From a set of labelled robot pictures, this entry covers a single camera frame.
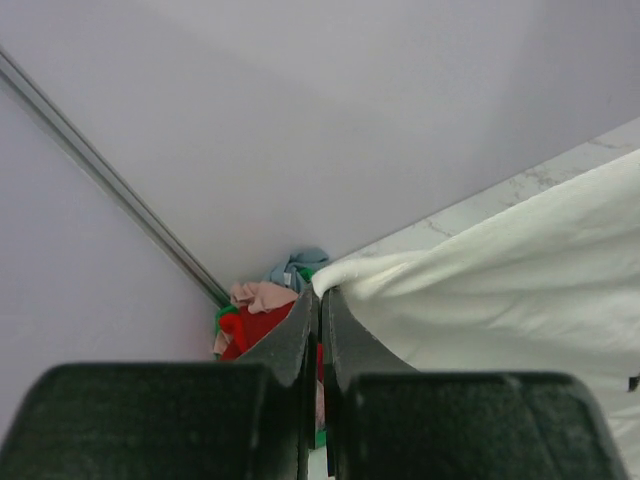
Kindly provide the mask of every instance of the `green cloth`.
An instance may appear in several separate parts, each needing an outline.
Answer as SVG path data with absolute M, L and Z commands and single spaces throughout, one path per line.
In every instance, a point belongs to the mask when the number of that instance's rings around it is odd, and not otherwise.
M 298 270 L 298 273 L 305 282 L 311 283 L 311 277 L 313 277 L 313 274 L 315 272 L 310 268 L 301 268 L 300 270 Z
M 322 448 L 327 444 L 327 431 L 326 430 L 320 430 L 319 432 L 316 432 L 316 444 L 313 447 L 314 450 L 316 448 Z

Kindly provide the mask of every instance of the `pink cloth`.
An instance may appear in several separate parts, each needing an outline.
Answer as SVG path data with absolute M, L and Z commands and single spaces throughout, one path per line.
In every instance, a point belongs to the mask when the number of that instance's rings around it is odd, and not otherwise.
M 324 386 L 316 381 L 316 432 L 324 429 Z
M 213 342 L 213 353 L 222 355 L 231 343 L 231 340 L 233 340 L 233 335 L 229 335 L 220 330 L 218 335 L 216 335 L 215 342 Z
M 236 283 L 231 287 L 231 304 L 236 307 L 247 306 L 249 313 L 270 312 L 291 302 L 298 294 L 293 290 L 271 282 Z

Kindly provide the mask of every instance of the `metal rail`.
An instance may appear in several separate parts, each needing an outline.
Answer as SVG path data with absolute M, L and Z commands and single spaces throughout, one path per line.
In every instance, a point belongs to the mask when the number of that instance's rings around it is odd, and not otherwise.
M 225 289 L 0 45 L 2 83 L 9 87 L 46 133 L 123 207 L 218 306 L 229 304 Z

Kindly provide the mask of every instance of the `white marble surface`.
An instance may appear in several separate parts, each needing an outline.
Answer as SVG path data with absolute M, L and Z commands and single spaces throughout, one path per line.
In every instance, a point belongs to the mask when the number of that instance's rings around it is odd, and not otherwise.
M 448 238 L 592 168 L 640 148 L 640 118 L 456 203 L 345 259 L 431 249 Z

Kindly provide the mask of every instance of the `pile of clothes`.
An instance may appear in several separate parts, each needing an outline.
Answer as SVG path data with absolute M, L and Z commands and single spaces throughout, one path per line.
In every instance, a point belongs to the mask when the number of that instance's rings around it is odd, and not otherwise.
M 231 305 L 218 311 L 213 353 L 220 361 L 240 357 L 286 318 L 314 273 L 329 263 L 326 252 L 310 248 L 293 252 L 260 282 L 236 283 Z M 326 443 L 322 345 L 318 346 L 316 388 L 316 447 Z

